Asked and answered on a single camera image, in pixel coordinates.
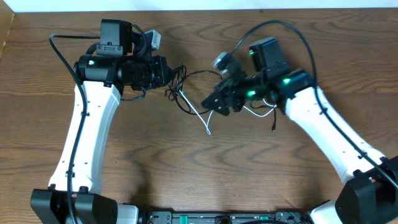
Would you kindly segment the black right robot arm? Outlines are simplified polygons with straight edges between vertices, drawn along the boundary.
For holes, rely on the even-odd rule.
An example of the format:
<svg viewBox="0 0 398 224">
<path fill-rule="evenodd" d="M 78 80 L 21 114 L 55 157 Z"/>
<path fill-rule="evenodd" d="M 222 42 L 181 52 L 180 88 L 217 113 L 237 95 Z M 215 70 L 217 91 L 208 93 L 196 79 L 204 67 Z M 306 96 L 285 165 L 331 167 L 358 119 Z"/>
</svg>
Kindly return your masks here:
<svg viewBox="0 0 398 224">
<path fill-rule="evenodd" d="M 311 209 L 312 223 L 387 223 L 397 217 L 397 159 L 368 144 L 338 114 L 302 69 L 291 70 L 277 39 L 249 47 L 256 75 L 248 77 L 231 54 L 213 65 L 225 74 L 202 105 L 222 115 L 241 111 L 247 101 L 266 100 L 299 125 L 326 155 L 343 190 L 334 201 Z"/>
</svg>

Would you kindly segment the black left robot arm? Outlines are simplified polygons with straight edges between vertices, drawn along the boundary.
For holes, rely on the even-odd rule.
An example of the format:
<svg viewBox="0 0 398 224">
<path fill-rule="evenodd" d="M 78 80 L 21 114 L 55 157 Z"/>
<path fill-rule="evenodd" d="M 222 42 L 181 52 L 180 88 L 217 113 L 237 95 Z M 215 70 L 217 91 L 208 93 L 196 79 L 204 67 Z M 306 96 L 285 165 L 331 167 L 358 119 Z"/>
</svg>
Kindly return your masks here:
<svg viewBox="0 0 398 224">
<path fill-rule="evenodd" d="M 160 34 L 127 21 L 104 19 L 92 45 L 73 65 L 72 120 L 62 156 L 46 189 L 34 189 L 30 206 L 43 223 L 146 223 L 135 205 L 102 196 L 102 167 L 111 122 L 125 87 L 144 98 L 175 76 L 156 55 Z"/>
</svg>

